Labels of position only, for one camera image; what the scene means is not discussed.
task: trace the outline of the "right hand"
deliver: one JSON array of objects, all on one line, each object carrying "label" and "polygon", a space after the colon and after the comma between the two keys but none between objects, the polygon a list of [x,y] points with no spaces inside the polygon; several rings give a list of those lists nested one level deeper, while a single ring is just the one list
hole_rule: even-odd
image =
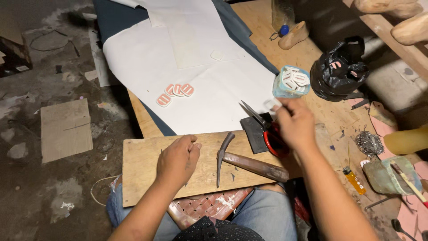
[{"label": "right hand", "polygon": [[281,136],[287,145],[299,151],[316,147],[314,114],[301,98],[277,98],[282,106],[274,106]]}]

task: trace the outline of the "wooden hammer handle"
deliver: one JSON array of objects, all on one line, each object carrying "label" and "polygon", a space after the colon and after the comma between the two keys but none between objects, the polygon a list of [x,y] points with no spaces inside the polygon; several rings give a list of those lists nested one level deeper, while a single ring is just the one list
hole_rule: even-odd
[{"label": "wooden hammer handle", "polygon": [[275,181],[286,182],[288,180],[288,171],[284,168],[256,159],[226,152],[223,161]]}]

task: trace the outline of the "concrete floor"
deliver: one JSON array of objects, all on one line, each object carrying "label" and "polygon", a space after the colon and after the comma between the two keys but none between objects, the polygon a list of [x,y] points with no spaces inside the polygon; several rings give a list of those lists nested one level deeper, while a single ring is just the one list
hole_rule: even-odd
[{"label": "concrete floor", "polygon": [[[121,173],[123,139],[142,137],[126,88],[100,88],[98,79],[85,79],[84,73],[95,69],[87,29],[63,24],[57,30],[71,38],[80,57],[71,44],[55,51],[30,49],[32,70],[0,78],[0,240],[106,240],[112,227],[90,189],[97,180]],[[27,43],[46,32],[26,34]],[[53,34],[40,39],[40,46],[64,41]],[[62,73],[56,74],[56,65],[62,65]],[[93,150],[42,164],[37,110],[81,96],[88,99]],[[102,102],[110,108],[99,108]],[[9,150],[21,143],[24,157],[11,158]],[[101,203],[111,181],[94,189]],[[62,202],[74,204],[68,217],[58,206]]]}]

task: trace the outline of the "yellow lighter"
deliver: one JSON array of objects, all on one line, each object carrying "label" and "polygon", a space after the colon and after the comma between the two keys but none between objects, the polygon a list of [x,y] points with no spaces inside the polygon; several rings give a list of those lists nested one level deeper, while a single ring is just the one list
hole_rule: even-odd
[{"label": "yellow lighter", "polygon": [[343,168],[343,174],[345,174],[346,178],[352,184],[352,186],[357,190],[357,192],[362,195],[366,192],[366,189],[361,185],[360,181],[358,181],[355,174],[351,171],[349,166]]}]

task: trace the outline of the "jeans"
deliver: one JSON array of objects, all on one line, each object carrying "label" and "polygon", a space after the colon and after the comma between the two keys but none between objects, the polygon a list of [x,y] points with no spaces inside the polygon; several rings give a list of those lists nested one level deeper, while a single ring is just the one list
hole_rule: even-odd
[{"label": "jeans", "polygon": [[[117,227],[132,210],[122,206],[122,184],[110,192],[107,212]],[[256,231],[265,241],[296,241],[296,223],[289,199],[285,194],[257,187],[236,208],[232,222]],[[165,213],[155,235],[155,241],[170,241],[180,229]]]}]

